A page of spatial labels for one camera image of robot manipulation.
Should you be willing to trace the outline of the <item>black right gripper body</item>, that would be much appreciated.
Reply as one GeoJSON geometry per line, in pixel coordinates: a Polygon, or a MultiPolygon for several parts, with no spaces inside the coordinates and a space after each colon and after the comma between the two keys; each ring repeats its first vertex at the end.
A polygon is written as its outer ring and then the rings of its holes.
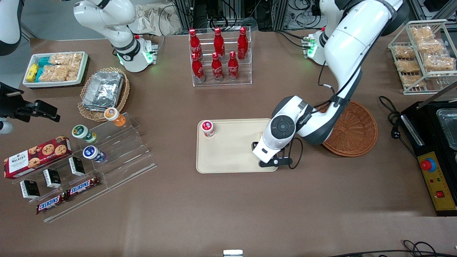
{"type": "Polygon", "coordinates": [[[34,104],[23,99],[24,91],[0,84],[0,117],[30,122],[34,104]]]}

